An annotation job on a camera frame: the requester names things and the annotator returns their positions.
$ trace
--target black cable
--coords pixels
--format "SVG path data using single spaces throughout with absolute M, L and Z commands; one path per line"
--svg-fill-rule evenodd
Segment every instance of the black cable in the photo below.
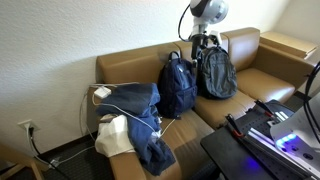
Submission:
M 189 4 L 189 5 L 187 6 L 187 8 L 184 10 L 184 12 L 183 12 L 183 14 L 182 14 L 182 16 L 181 16 L 181 18 L 180 18 L 179 26 L 178 26 L 178 35 L 179 35 L 179 38 L 180 38 L 182 41 L 184 41 L 184 42 L 190 42 L 190 41 L 189 41 L 189 40 L 186 40 L 186 39 L 183 39 L 183 38 L 181 37 L 181 35 L 180 35 L 180 26 L 181 26 L 182 19 L 183 19 L 184 15 L 186 14 L 187 10 L 189 9 L 189 7 L 190 7 L 190 4 Z
M 36 150 L 36 152 L 38 153 L 38 157 L 39 157 L 39 155 L 40 155 L 41 153 L 39 152 L 38 148 L 36 147 L 36 144 L 34 143 L 34 140 L 33 140 L 33 130 L 34 130 L 33 127 L 29 128 L 29 138 L 30 138 L 30 140 L 31 140 L 31 143 L 32 143 L 33 148 Z M 48 161 L 47 159 L 43 159 L 43 158 L 42 158 L 41 160 L 43 160 L 43 161 L 47 162 L 48 164 L 50 164 L 50 165 L 51 165 L 56 171 L 58 171 L 64 178 L 66 178 L 66 179 L 68 179 L 68 180 L 71 179 L 70 177 L 68 177 L 65 173 L 63 173 L 59 168 L 57 168 L 55 165 L 53 165 L 53 164 L 52 164 L 50 161 Z
M 309 104 L 309 91 L 311 88 L 311 85 L 313 83 L 314 78 L 316 77 L 316 75 L 318 74 L 318 72 L 320 71 L 320 61 L 317 63 L 317 65 L 313 68 L 312 72 L 310 73 L 307 83 L 306 83 L 306 87 L 305 87 L 305 95 L 304 95 L 304 102 L 303 102 L 303 109 L 305 111 L 306 117 L 308 119 L 309 125 L 311 126 L 311 130 L 313 132 L 313 134 L 315 135 L 318 143 L 320 144 L 320 139 L 317 135 L 317 132 L 315 130 L 314 124 L 316 125 L 316 128 L 318 129 L 318 131 L 320 131 L 320 127 L 318 122 L 316 121 L 316 118 L 313 115 L 313 112 L 311 110 L 310 104 Z

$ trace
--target gray backpack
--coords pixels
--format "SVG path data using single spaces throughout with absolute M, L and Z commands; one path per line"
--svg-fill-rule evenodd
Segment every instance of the gray backpack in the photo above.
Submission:
M 236 70 L 220 46 L 205 48 L 198 61 L 198 93 L 208 99 L 226 99 L 237 92 Z

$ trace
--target navy blue backpack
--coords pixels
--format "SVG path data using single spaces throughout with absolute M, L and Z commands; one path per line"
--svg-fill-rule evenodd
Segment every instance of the navy blue backpack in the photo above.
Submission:
M 163 67 L 158 82 L 158 111 L 165 118 L 180 119 L 182 112 L 194 106 L 197 96 L 196 77 L 192 63 L 181 59 L 175 51 Z

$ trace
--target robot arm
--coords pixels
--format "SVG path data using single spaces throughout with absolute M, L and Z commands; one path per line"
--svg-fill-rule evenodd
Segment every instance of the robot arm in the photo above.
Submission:
M 228 13 L 229 6 L 224 0 L 191 0 L 190 10 L 194 16 L 194 25 L 189 40 L 192 41 L 192 59 L 197 59 L 200 46 L 206 46 L 208 37 L 214 37 L 216 44 L 221 44 L 220 33 L 211 31 L 206 35 L 209 24 L 221 22 Z

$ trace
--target blue jacket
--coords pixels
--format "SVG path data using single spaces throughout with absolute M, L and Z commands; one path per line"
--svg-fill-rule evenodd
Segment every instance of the blue jacket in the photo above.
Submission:
M 161 130 L 155 106 L 159 101 L 157 85 L 148 83 L 119 86 L 104 98 L 101 104 L 115 105 L 149 124 L 157 132 Z M 127 117 L 129 139 L 139 155 L 142 166 L 151 174 L 160 175 L 175 162 L 172 152 L 162 139 L 152 140 L 153 130 L 147 125 L 112 106 L 100 105 L 97 113 L 101 116 L 123 114 Z

